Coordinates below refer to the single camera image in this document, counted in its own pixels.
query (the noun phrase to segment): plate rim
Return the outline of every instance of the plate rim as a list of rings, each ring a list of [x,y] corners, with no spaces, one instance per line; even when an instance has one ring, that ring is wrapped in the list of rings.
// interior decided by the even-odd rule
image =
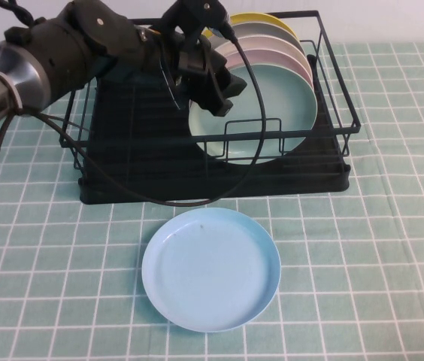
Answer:
[[[203,213],[203,212],[209,212],[210,210],[215,210],[215,211],[219,211],[219,212],[223,212],[224,214],[227,214],[227,213],[229,213],[229,214],[231,214],[231,213],[233,213],[233,214],[238,214],[238,215],[240,215],[241,217],[245,217],[245,218],[247,218],[249,221],[252,221],[259,229],[261,229],[264,233],[265,233],[265,235],[267,235],[268,236],[268,240],[267,240],[267,242],[268,243],[270,243],[273,247],[271,248],[272,250],[273,250],[273,256],[274,256],[274,258],[276,259],[276,262],[274,262],[274,264],[275,264],[275,266],[277,267],[277,269],[278,269],[278,277],[277,277],[277,285],[276,285],[276,287],[275,287],[275,289],[274,289],[274,292],[272,293],[272,297],[271,297],[271,299],[269,299],[268,300],[268,302],[267,302],[267,305],[265,305],[263,308],[262,308],[262,310],[260,311],[260,312],[258,312],[254,317],[252,317],[252,318],[250,318],[248,321],[246,321],[245,323],[241,323],[241,324],[238,324],[238,325],[236,325],[236,326],[233,326],[233,327],[229,327],[229,328],[227,328],[227,329],[217,329],[217,330],[204,330],[204,329],[194,329],[194,328],[190,328],[190,327],[188,327],[188,326],[183,326],[183,325],[180,325],[179,323],[176,323],[176,322],[174,322],[170,317],[169,317],[169,313],[167,312],[167,311],[164,311],[164,310],[161,310],[160,308],[158,308],[157,306],[156,306],[156,303],[154,302],[154,298],[153,297],[150,297],[150,285],[148,284],[148,282],[147,281],[145,281],[145,277],[147,276],[147,273],[148,273],[148,267],[146,267],[146,266],[144,266],[144,265],[146,265],[147,263],[146,262],[148,262],[148,263],[150,263],[150,261],[149,261],[149,259],[150,259],[150,257],[151,257],[151,255],[150,255],[150,252],[152,252],[152,251],[150,251],[150,252],[147,252],[148,250],[149,250],[149,247],[150,247],[150,245],[153,245],[153,246],[155,246],[156,245],[156,243],[158,243],[158,242],[160,242],[160,241],[162,241],[162,243],[163,243],[163,240],[162,240],[162,238],[159,238],[158,236],[156,237],[156,235],[157,235],[157,233],[161,230],[161,229],[163,229],[164,227],[166,227],[167,225],[169,225],[170,226],[170,224],[169,223],[176,223],[176,222],[180,222],[182,219],[187,219],[187,218],[190,218],[190,217],[192,217],[192,216],[195,216],[195,214],[197,214],[197,213]],[[243,326],[243,325],[245,325],[245,324],[247,324],[247,323],[249,323],[249,322],[251,322],[251,321],[253,321],[253,320],[255,320],[258,316],[260,316],[267,308],[268,308],[268,306],[272,303],[272,301],[274,301],[274,298],[275,298],[275,296],[277,295],[277,291],[279,290],[279,286],[280,286],[280,280],[281,280],[281,278],[282,278],[282,262],[281,262],[281,260],[280,260],[280,254],[279,254],[279,250],[278,250],[278,248],[277,248],[277,245],[275,244],[275,242],[274,242],[274,239],[272,238],[272,236],[269,234],[269,232],[267,232],[267,230],[259,223],[259,222],[257,222],[256,220],[254,220],[252,217],[249,217],[249,216],[247,216],[246,214],[243,214],[243,213],[241,213],[241,212],[239,212],[239,211],[235,211],[235,210],[232,210],[232,209],[228,209],[228,208],[221,208],[221,207],[207,207],[207,208],[198,208],[198,209],[193,209],[193,210],[191,210],[191,211],[187,211],[187,212],[184,212],[184,213],[182,213],[182,214],[179,214],[178,216],[176,216],[176,217],[173,217],[173,218],[171,218],[170,220],[168,220],[165,224],[163,224],[154,234],[153,234],[153,236],[152,236],[152,238],[150,239],[150,241],[149,241],[149,243],[147,244],[147,247],[146,247],[146,249],[145,249],[145,252],[144,252],[144,256],[143,256],[143,259],[142,259],[142,266],[141,266],[141,277],[142,277],[142,284],[144,285],[144,289],[145,289],[145,294],[147,295],[147,298],[150,300],[150,303],[152,303],[152,306],[165,318],[165,319],[167,319],[168,321],[170,321],[171,323],[173,323],[174,325],[176,325],[176,326],[179,326],[179,327],[181,327],[181,328],[183,328],[183,329],[188,329],[188,330],[190,330],[190,331],[194,331],[194,332],[206,332],[206,333],[218,333],[218,332],[225,332],[225,331],[230,331],[230,330],[233,330],[233,329],[237,329],[238,327],[241,327],[241,326]]]
[[[272,41],[276,41],[276,42],[280,42],[280,43],[283,43],[283,44],[285,44],[285,46],[286,47],[293,47],[294,49],[296,49],[297,51],[298,51],[298,54],[299,54],[299,56],[304,60],[303,62],[301,62],[299,59],[297,59],[297,56],[294,56],[294,55],[292,55],[292,54],[289,54],[289,53],[285,53],[285,52],[283,52],[282,50],[277,50],[277,49],[273,49],[273,48],[271,48],[271,47],[264,47],[264,48],[261,48],[261,47],[259,47],[259,45],[257,44],[257,45],[255,45],[255,46],[253,46],[253,47],[245,47],[244,48],[244,52],[246,53],[247,51],[253,51],[253,50],[268,50],[268,51],[271,51],[271,52],[275,52],[275,53],[281,53],[281,54],[283,54],[283,55],[286,55],[286,56],[288,56],[289,58],[291,58],[291,59],[294,59],[296,62],[298,62],[298,64],[300,64],[301,65],[301,67],[302,68],[304,68],[304,70],[307,72],[307,74],[309,75],[309,81],[310,81],[310,85],[312,86],[312,88],[313,88],[313,73],[312,73],[312,68],[311,68],[311,66],[310,66],[310,64],[309,64],[309,62],[308,62],[308,60],[307,60],[307,57],[296,47],[296,46],[294,46],[293,44],[291,44],[291,43],[289,43],[288,41],[285,41],[285,40],[282,40],[282,39],[280,39],[280,38],[276,38],[276,37],[274,37],[274,36],[270,36],[270,35],[248,35],[248,36],[244,36],[244,37],[242,37],[241,39],[248,39],[248,38],[251,38],[251,39],[260,39],[260,38],[267,38],[267,39],[269,39],[271,42]],[[224,44],[222,44],[222,45],[220,45],[220,46],[218,46],[216,49],[215,49],[215,51],[216,52],[218,52],[218,53],[220,53],[221,55],[223,55],[226,59],[228,58],[228,56],[231,56],[232,54],[236,54],[236,53],[238,53],[238,51],[237,51],[237,49],[235,48],[235,47],[233,47],[232,49],[231,49],[231,51],[230,52],[228,52],[228,53],[222,53],[221,51],[220,51],[220,48],[221,47],[233,47],[234,45],[233,44],[231,44],[231,43],[224,43]]]

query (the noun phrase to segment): dish rack wire frame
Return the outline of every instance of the dish rack wire frame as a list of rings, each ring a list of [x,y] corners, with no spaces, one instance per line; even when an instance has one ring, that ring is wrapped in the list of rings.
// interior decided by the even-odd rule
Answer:
[[[334,51],[332,49],[332,45],[330,43],[329,37],[326,33],[326,30],[324,28],[322,19],[320,17],[320,14],[318,11],[285,11],[285,12],[272,12],[269,13],[272,16],[275,16],[280,19],[300,19],[300,18],[316,18],[317,23],[320,28],[319,38],[317,42],[314,42],[313,40],[300,40],[303,44],[310,44],[313,47],[314,55],[308,55],[307,60],[309,63],[315,67],[316,74],[314,76],[314,85],[319,87],[319,91],[316,89],[316,96],[318,96],[318,101],[322,102],[326,107],[325,117],[327,119],[328,127],[327,129],[314,129],[311,130],[294,130],[294,131],[283,131],[282,130],[282,121],[278,118],[268,118],[267,121],[278,121],[279,122],[279,130],[278,131],[267,131],[265,135],[265,139],[278,139],[279,140],[279,152],[283,155],[282,158],[285,158],[285,156],[288,156],[288,153],[291,153],[291,150],[284,150],[284,144],[285,140],[287,138],[333,138],[334,143],[336,146],[336,149],[339,150],[338,154],[333,155],[332,157],[339,156],[342,161],[342,165],[346,167],[344,169],[344,173],[347,173],[346,179],[349,174],[350,167],[344,163],[343,158],[350,155],[350,149],[349,149],[349,140],[350,136],[352,134],[356,134],[361,129],[361,123],[358,117],[358,114],[356,112],[356,109],[354,108],[353,101],[350,97],[349,91],[347,90],[347,86],[344,82],[344,78],[341,74],[341,70],[339,69],[338,61],[336,60]],[[135,25],[138,26],[148,26],[151,24],[154,24],[158,19],[150,18],[150,19],[136,19],[132,20]],[[327,52],[329,53],[330,62],[332,64],[332,68],[334,70],[334,75],[336,77],[336,81],[339,83],[339,86],[341,88],[342,96],[344,97],[345,102],[347,103],[347,110],[349,112],[348,116],[350,116],[350,119],[352,120],[350,125],[344,125],[340,112],[338,109],[338,105],[336,104],[336,101],[334,99],[335,95],[332,92],[332,86],[331,86],[331,80],[326,74],[324,61],[321,60],[320,56],[320,50],[321,46],[325,46],[327,49]],[[319,69],[322,74],[322,79],[319,79]],[[327,93],[325,94],[322,91],[321,83],[323,86],[326,87]],[[86,85],[86,95],[84,99],[83,104],[83,113],[81,115],[80,124],[78,127],[78,130],[75,130],[74,132],[70,132],[70,126],[78,126],[78,124],[73,124],[70,121],[72,111],[74,109],[74,102],[76,100],[77,92],[73,91],[70,94],[70,97],[68,99],[68,106],[65,112],[64,121],[62,124],[62,129],[64,131],[68,131],[69,134],[74,134],[75,139],[77,143],[83,147],[87,148],[89,146],[89,139],[85,139],[83,136],[84,130],[89,132],[89,129],[84,128],[86,123],[86,115],[87,115],[87,108],[89,105],[89,97],[90,97],[90,90],[92,87],[92,82],[88,83]],[[329,113],[330,107],[332,106],[332,110],[335,115],[335,119],[337,120],[336,126],[334,125],[331,114]],[[233,123],[239,123],[239,122],[259,122],[260,119],[254,119],[254,120],[233,120],[226,123],[224,134],[223,135],[204,135],[204,136],[189,136],[187,138],[160,138],[156,139],[155,141],[161,142],[162,145],[164,144],[176,144],[176,145],[185,145],[185,144],[203,144],[203,150],[204,150],[204,176],[209,177],[208,174],[208,163],[210,162],[209,158],[216,158],[220,159],[221,161],[229,162],[234,159],[229,159],[227,151],[229,148],[230,141],[249,141],[249,140],[259,140],[260,132],[248,132],[248,133],[236,133],[236,134],[227,134],[227,128],[233,124]],[[140,147],[141,145],[150,144],[151,141],[154,141],[153,139],[143,139],[143,140],[135,140],[130,142],[128,144],[128,151],[130,151],[133,147]],[[212,141],[221,141],[223,143],[223,154],[220,156],[208,156],[207,155],[207,143]],[[60,137],[59,143],[62,148],[69,148],[73,154],[74,157],[74,168],[79,170],[82,174],[82,178],[79,180],[79,184],[82,186],[83,180],[86,180],[87,178],[87,169],[86,166],[83,163],[83,159],[81,159],[80,155],[77,153],[77,151],[63,138]],[[247,160],[252,159],[250,158],[241,158],[241,160]],[[129,171],[127,170],[127,179],[125,184],[129,182]]]

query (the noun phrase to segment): green checkered tablecloth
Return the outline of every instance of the green checkered tablecloth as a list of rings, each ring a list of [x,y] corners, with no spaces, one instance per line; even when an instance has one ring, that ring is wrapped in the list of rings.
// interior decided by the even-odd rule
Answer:
[[[424,44],[334,48],[364,125],[350,188],[217,202],[258,220],[283,264],[270,307],[231,332],[180,329],[145,296],[141,255],[182,210],[82,205],[57,135],[14,122],[0,163],[0,360],[424,360]]]

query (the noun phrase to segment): dish rack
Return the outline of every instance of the dish rack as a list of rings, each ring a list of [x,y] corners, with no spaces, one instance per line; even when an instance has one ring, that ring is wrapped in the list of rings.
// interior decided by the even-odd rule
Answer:
[[[316,23],[319,32],[316,40],[302,40],[301,44],[313,69],[318,114],[311,130],[267,132],[266,139],[277,139],[278,151],[282,156],[257,164],[243,186],[231,196],[346,190],[350,166],[344,158],[350,153],[350,136],[359,132],[361,124],[323,22],[317,11],[271,15]],[[150,25],[156,19],[133,21],[137,25]],[[205,199],[231,189],[248,165],[232,164],[227,157],[217,159],[219,156],[209,156],[207,144],[222,142],[224,156],[228,153],[226,150],[230,142],[258,140],[260,136],[259,132],[228,134],[226,125],[222,135],[192,137],[188,126],[188,109],[176,109],[163,82],[151,84],[140,78],[128,83],[98,80],[97,83],[89,83],[82,93],[85,93],[85,99],[78,99],[78,102],[75,101],[75,92],[70,95],[63,129],[86,148],[87,154],[107,174],[129,189],[156,199]],[[81,105],[83,112],[76,115],[75,107]],[[77,118],[81,128],[73,129],[70,122],[78,123]],[[268,122],[281,124],[282,120],[268,119]],[[83,127],[89,128],[88,136]],[[285,151],[283,144],[287,138],[305,140],[294,150]],[[81,173],[78,182],[83,203],[139,201],[106,183],[64,138],[60,138],[60,144],[70,148],[74,154],[74,167]]]

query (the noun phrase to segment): teal plate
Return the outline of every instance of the teal plate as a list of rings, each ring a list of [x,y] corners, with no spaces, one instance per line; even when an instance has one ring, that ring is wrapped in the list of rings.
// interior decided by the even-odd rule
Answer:
[[[311,130],[317,116],[317,100],[309,83],[298,73],[279,65],[252,64],[262,97],[265,114],[269,119],[267,131]],[[225,117],[214,117],[209,111],[192,103],[189,112],[191,135],[222,135],[226,123],[231,120],[253,120],[229,123],[227,134],[260,132],[262,122],[259,103],[250,76],[245,66],[234,68],[231,73],[247,82],[246,89],[230,100],[234,106]],[[294,150],[304,138],[287,138],[284,144],[280,139],[264,142],[261,159],[257,163],[269,162],[284,153]],[[207,153],[231,164],[248,165],[257,151],[259,141],[230,141],[229,150],[223,141],[207,143]],[[204,144],[198,143],[204,150]]]
[[[145,291],[172,323],[221,332],[257,317],[274,298],[280,258],[255,220],[224,208],[188,211],[152,237],[142,262]]]

